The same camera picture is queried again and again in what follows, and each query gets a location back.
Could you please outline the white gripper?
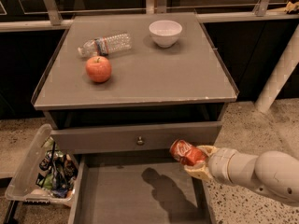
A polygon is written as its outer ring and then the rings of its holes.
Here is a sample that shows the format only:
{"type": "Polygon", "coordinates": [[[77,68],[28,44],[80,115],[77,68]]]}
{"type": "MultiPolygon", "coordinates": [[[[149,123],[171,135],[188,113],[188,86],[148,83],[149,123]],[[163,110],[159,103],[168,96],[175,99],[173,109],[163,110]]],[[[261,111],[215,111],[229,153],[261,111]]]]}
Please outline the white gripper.
{"type": "Polygon", "coordinates": [[[193,178],[203,181],[209,181],[212,177],[219,183],[225,185],[232,185],[233,182],[229,176],[229,162],[234,154],[237,153],[235,149],[220,148],[214,146],[197,146],[208,157],[207,166],[205,164],[196,164],[194,166],[184,166],[184,170],[193,178]]]}

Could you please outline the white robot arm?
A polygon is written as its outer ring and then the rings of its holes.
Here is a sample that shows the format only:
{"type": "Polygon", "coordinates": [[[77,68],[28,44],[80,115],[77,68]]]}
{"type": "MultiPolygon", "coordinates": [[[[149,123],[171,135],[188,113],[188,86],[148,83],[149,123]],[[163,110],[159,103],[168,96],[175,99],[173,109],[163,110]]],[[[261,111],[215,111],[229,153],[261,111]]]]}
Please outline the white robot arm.
{"type": "Polygon", "coordinates": [[[293,156],[279,151],[257,156],[226,147],[198,149],[207,151],[208,158],[194,166],[185,165],[190,176],[240,186],[280,203],[299,206],[299,160],[293,156]]]}

